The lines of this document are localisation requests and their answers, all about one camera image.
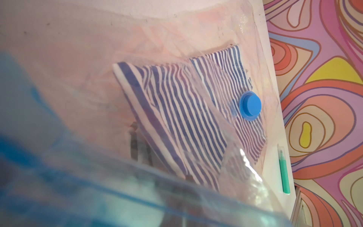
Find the blue white striped tank top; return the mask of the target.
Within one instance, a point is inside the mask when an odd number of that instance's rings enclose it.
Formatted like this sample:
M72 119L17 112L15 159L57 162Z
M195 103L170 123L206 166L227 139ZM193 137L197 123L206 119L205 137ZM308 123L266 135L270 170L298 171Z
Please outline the blue white striped tank top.
M180 177L218 190L226 152L238 176L243 158L257 164L265 147L260 107L242 98L252 93L242 50L234 45L178 63L113 65L113 72L145 140L164 167Z

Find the clear vacuum bag blue zip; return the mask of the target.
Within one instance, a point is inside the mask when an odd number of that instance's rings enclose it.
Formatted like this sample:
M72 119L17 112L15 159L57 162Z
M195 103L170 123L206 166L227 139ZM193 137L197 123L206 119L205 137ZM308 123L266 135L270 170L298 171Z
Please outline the clear vacuum bag blue zip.
M267 141L215 190L169 172L113 65L178 63L237 45ZM1 226L289 227L262 176L278 99L249 1L1 1Z

